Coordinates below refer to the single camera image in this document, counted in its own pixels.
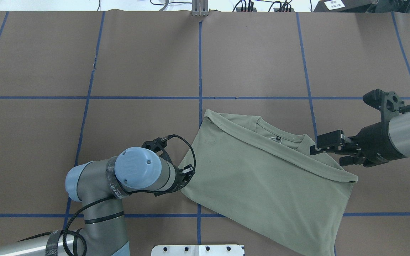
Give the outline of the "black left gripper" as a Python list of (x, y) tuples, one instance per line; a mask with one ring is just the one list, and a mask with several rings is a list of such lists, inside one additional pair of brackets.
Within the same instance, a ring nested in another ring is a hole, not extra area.
[[(193, 156), (192, 164), (188, 164), (183, 168), (177, 167), (173, 164), (171, 157), (166, 151), (166, 147), (168, 145), (167, 142), (172, 138), (178, 138), (186, 143)], [(171, 134), (162, 138), (155, 138), (151, 141), (145, 141), (142, 148), (154, 152), (155, 156), (157, 156), (161, 161), (161, 174), (153, 185), (143, 188), (141, 192), (152, 193), (155, 196), (174, 193), (187, 186), (192, 177), (195, 175), (195, 151), (193, 150), (192, 145), (183, 137), (177, 134)]]

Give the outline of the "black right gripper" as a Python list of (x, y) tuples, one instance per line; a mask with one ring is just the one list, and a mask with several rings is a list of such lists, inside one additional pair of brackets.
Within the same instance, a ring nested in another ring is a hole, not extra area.
[(317, 136), (315, 145), (310, 147), (310, 154), (334, 153), (347, 155), (340, 157), (340, 166), (363, 165), (373, 167), (385, 164), (397, 159), (403, 159), (403, 155), (395, 148), (389, 137), (389, 122), (396, 117), (410, 113), (410, 104), (405, 105), (395, 92), (385, 92), (375, 89), (362, 97), (365, 104), (380, 111), (381, 121), (366, 126), (356, 136), (350, 137), (353, 144), (358, 147), (358, 154), (350, 156), (351, 149), (347, 147), (350, 139), (342, 130), (325, 133)]

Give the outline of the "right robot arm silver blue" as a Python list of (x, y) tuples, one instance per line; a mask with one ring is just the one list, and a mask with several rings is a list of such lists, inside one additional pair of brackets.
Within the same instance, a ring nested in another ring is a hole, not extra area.
[(340, 155), (340, 166), (374, 167), (410, 157), (410, 104), (397, 93), (376, 89), (362, 97), (363, 102), (380, 112), (381, 121), (366, 126), (355, 136), (343, 130), (319, 135), (310, 154)]

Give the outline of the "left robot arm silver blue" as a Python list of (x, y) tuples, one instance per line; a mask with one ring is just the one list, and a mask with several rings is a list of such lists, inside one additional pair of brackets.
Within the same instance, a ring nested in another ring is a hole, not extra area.
[(119, 155), (73, 167), (65, 189), (82, 207), (61, 230), (33, 235), (0, 247), (0, 256), (129, 256), (130, 242), (122, 200), (135, 193), (154, 196), (184, 188), (196, 171), (191, 164), (177, 167), (166, 151), (176, 134), (146, 141)]

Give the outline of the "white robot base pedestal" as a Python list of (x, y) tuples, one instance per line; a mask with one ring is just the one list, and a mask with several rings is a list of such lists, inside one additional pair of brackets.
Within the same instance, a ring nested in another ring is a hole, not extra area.
[(244, 256), (244, 245), (158, 245), (151, 251), (152, 256)]

